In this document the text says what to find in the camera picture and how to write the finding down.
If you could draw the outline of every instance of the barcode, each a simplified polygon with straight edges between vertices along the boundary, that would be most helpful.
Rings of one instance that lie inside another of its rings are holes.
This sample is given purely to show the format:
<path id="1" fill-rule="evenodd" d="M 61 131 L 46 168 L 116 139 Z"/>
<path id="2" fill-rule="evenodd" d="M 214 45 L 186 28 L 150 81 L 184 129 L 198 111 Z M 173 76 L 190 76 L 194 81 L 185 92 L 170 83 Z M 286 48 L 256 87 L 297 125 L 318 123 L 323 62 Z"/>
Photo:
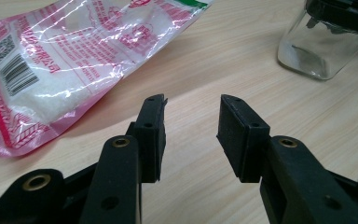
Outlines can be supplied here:
<path id="1" fill-rule="evenodd" d="M 0 42 L 0 62 L 15 48 L 11 35 Z"/>
<path id="2" fill-rule="evenodd" d="M 0 75 L 10 96 L 16 95 L 39 81 L 39 78 L 20 54 L 16 55 L 0 70 Z"/>

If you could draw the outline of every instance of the plastic bag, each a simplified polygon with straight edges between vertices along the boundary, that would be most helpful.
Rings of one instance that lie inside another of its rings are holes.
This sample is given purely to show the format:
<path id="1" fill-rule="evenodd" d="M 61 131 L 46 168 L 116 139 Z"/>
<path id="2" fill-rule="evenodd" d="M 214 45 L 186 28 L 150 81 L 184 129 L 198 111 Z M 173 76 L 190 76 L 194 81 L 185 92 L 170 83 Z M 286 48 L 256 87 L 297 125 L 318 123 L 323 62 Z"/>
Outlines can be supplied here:
<path id="1" fill-rule="evenodd" d="M 1 20 L 0 157 L 59 136 L 211 3 L 66 0 Z"/>

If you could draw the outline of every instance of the wood grain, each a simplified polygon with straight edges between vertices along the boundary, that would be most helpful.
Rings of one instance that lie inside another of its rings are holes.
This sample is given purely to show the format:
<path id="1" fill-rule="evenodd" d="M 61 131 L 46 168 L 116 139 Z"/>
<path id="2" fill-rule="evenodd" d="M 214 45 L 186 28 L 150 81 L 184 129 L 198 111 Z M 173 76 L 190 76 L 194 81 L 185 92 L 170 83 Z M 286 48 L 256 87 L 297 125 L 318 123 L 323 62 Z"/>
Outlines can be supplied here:
<path id="1" fill-rule="evenodd" d="M 0 19 L 52 1 L 0 0 Z M 283 32 L 298 0 L 216 0 L 190 28 L 119 82 L 59 138 L 21 158 L 0 159 L 0 195 L 20 175 L 71 175 L 123 134 L 145 97 L 164 93 L 167 147 L 161 181 L 144 185 L 145 223 L 269 223 L 257 184 L 241 184 L 215 136 L 222 93 L 245 100 L 270 126 L 308 146 L 325 168 L 358 178 L 358 54 L 320 82 L 280 67 Z"/>

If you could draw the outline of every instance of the table surface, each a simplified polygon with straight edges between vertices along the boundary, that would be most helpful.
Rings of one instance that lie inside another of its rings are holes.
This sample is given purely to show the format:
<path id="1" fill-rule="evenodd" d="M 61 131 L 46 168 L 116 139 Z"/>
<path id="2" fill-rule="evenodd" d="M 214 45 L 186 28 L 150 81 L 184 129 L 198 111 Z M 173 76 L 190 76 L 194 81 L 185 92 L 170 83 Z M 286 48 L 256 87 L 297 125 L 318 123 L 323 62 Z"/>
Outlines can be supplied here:
<path id="1" fill-rule="evenodd" d="M 52 0 L 0 0 L 0 19 Z M 145 65 L 120 81 L 60 137 L 21 158 L 0 159 L 0 196 L 19 176 L 64 176 L 99 159 L 147 96 L 164 93 L 167 146 L 161 181 L 144 184 L 144 223 L 269 223 L 258 184 L 241 184 L 217 139 L 220 95 L 245 100 L 271 135 L 301 140 L 322 165 L 358 179 L 358 54 L 316 81 L 277 63 L 279 41 L 300 0 L 216 0 Z"/>

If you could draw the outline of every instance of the black jar lid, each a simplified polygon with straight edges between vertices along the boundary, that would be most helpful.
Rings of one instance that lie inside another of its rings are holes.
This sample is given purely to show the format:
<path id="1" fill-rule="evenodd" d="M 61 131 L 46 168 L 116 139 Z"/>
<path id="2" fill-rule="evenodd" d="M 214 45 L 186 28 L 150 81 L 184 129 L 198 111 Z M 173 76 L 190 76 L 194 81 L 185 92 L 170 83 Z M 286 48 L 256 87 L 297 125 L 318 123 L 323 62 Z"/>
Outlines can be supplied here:
<path id="1" fill-rule="evenodd" d="M 307 0 L 306 10 L 316 21 L 358 33 L 358 0 Z"/>

